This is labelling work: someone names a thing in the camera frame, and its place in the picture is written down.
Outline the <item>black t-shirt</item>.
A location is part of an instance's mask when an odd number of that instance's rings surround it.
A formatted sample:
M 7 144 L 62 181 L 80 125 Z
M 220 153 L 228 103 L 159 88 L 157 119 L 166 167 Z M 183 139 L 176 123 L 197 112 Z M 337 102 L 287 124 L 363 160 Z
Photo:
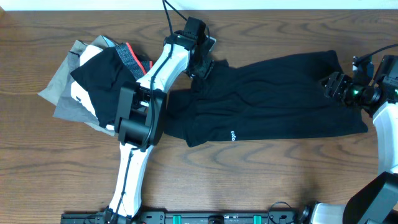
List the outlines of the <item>black t-shirt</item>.
M 360 110 L 324 95 L 341 66 L 335 51 L 288 55 L 233 68 L 170 92 L 165 134 L 194 147 L 208 141 L 326 138 L 365 133 Z

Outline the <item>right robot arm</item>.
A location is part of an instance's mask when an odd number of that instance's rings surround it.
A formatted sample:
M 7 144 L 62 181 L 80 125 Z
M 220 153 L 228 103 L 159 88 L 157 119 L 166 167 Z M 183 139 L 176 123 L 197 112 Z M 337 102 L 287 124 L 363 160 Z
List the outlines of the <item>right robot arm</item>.
M 374 128 L 377 176 L 345 204 L 315 202 L 297 223 L 397 223 L 397 56 L 353 59 L 352 76 L 332 73 L 322 81 L 325 95 L 366 112 Z

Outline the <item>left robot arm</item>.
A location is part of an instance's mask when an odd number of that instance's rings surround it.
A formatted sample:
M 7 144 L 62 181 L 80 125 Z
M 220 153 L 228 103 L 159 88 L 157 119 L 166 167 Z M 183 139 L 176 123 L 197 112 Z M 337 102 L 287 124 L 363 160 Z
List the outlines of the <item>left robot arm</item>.
M 154 66 L 135 83 L 122 86 L 114 125 L 121 160 L 104 223 L 133 222 L 141 207 L 149 155 L 164 132 L 167 93 L 181 73 L 207 78 L 214 66 L 209 54 L 215 43 L 202 20 L 188 17 L 183 30 L 165 38 L 163 52 Z

